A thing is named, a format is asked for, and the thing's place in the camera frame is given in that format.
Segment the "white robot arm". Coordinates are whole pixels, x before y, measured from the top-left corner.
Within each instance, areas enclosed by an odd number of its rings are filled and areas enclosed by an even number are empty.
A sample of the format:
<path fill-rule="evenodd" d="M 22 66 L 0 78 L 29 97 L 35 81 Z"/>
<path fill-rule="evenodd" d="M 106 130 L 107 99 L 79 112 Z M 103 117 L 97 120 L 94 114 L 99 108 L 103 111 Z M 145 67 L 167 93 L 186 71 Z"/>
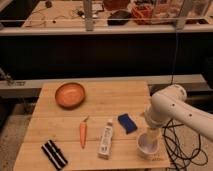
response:
<path fill-rule="evenodd" d="M 151 128 L 161 128 L 169 119 L 176 119 L 213 142 L 213 115 L 185 102 L 186 90 L 170 85 L 151 96 L 151 105 L 144 113 Z"/>

